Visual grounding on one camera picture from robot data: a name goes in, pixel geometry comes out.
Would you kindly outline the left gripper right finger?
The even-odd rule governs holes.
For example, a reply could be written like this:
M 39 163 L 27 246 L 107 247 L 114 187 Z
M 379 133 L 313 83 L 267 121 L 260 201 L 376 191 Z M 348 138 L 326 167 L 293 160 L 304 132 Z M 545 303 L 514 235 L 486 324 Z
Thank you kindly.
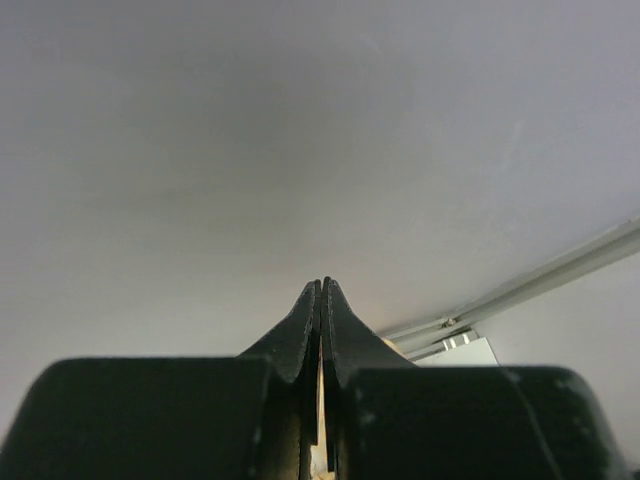
M 321 294 L 328 465 L 340 479 L 629 479 L 588 384 L 553 366 L 419 367 Z

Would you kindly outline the yellow t shirt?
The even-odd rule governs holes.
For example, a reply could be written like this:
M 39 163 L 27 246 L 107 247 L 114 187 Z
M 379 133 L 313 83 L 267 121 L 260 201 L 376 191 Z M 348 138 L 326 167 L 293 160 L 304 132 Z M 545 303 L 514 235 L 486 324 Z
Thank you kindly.
M 311 442 L 311 479 L 411 479 L 407 380 L 417 366 L 365 326 L 322 325 L 318 432 Z

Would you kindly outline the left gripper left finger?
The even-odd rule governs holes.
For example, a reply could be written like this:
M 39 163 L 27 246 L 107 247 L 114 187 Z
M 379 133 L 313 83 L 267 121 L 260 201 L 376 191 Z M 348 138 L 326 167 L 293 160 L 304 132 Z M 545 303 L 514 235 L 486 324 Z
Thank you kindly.
M 71 358 L 29 388 L 5 479 L 305 479 L 317 440 L 320 284 L 234 357 Z

